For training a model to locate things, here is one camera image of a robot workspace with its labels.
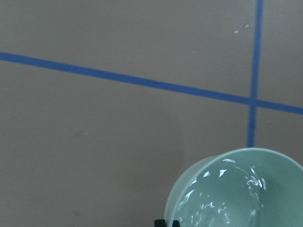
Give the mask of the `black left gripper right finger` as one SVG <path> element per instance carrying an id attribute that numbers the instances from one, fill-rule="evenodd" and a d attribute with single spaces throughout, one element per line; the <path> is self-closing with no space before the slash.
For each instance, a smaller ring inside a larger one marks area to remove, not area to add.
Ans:
<path id="1" fill-rule="evenodd" d="M 172 227 L 180 227 L 180 223 L 178 220 L 173 220 Z"/>

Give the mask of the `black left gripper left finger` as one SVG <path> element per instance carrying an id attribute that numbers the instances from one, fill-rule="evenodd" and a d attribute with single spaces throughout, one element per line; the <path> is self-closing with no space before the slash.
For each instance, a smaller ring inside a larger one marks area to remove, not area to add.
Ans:
<path id="1" fill-rule="evenodd" d="M 164 219 L 156 219 L 154 221 L 154 227 L 167 227 L 166 221 Z"/>

